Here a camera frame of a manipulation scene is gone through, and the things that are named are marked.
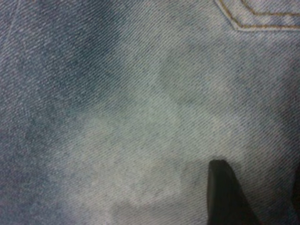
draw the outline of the light wash denim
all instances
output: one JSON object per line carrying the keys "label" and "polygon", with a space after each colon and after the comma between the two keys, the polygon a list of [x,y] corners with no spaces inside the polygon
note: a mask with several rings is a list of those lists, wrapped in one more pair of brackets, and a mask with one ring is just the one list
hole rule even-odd
{"label": "light wash denim", "polygon": [[299,224],[300,33],[234,24],[213,0],[0,1],[0,224],[205,225],[212,159]]}

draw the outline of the orange stitching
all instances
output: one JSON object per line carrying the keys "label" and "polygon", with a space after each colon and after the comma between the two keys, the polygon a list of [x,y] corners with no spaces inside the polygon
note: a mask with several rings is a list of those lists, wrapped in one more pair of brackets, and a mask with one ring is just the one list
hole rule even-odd
{"label": "orange stitching", "polygon": [[279,26],[279,25],[250,25],[250,24],[241,24],[236,18],[233,17],[233,15],[231,14],[231,12],[229,11],[229,9],[227,8],[227,6],[224,4],[223,0],[218,0],[223,9],[225,10],[225,12],[227,13],[227,16],[230,17],[231,20],[233,20],[240,28],[245,28],[245,29],[249,29],[249,28],[278,28],[278,29],[282,29],[282,28],[294,28],[294,29],[300,29],[300,26],[298,25],[283,25],[283,26]]}
{"label": "orange stitching", "polygon": [[253,15],[275,15],[275,16],[300,16],[300,13],[290,13],[290,12],[279,12],[279,13],[271,13],[271,12],[256,12],[249,4],[246,2],[246,0],[240,0],[242,4],[253,14]]}

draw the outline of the blue denim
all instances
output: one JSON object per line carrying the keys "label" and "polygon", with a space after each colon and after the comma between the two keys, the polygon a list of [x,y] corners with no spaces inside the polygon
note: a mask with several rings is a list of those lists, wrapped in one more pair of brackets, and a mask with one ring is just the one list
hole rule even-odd
{"label": "blue denim", "polygon": [[0,224],[204,225],[212,159],[299,224],[297,31],[212,0],[4,0],[0,27]]}

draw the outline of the jeans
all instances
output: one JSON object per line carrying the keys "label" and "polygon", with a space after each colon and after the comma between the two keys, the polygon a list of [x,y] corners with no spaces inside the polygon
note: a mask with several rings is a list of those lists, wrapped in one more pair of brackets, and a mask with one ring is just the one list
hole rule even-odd
{"label": "jeans", "polygon": [[235,30],[211,0],[0,12],[0,224],[204,225],[212,159],[263,224],[299,224],[297,31]]}

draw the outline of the black object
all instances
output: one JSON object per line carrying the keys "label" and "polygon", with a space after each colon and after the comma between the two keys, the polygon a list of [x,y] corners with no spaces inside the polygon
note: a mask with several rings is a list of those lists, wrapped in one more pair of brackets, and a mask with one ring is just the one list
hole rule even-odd
{"label": "black object", "polygon": [[233,169],[225,160],[209,163],[208,225],[260,225]]}

